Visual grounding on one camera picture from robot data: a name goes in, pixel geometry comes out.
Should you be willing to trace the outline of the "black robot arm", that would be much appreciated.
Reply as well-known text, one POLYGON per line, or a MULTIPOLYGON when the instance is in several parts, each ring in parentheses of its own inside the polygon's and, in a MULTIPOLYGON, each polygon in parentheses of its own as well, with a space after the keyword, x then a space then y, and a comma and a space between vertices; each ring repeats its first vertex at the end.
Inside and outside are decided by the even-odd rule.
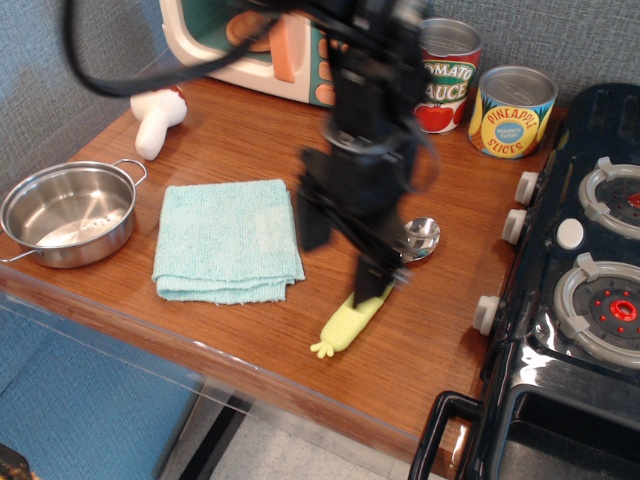
POLYGON ((250 1, 269 17, 289 12, 316 23, 329 42, 334 105, 328 152, 306 148, 297 222, 305 251, 340 231, 360 252, 353 303, 380 296, 400 275, 401 197, 418 150, 429 141, 414 110, 429 74, 420 46, 423 1, 250 1))

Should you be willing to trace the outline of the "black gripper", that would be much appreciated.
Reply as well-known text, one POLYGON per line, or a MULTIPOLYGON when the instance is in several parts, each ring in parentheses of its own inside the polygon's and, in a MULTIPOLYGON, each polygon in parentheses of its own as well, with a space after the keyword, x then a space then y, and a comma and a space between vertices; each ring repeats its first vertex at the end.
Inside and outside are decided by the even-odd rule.
POLYGON ((418 141, 359 150, 333 145, 325 153, 306 147, 297 194, 301 247, 310 252, 340 231, 359 251, 353 306, 381 297, 400 268, 396 251, 400 199, 410 191, 418 141))

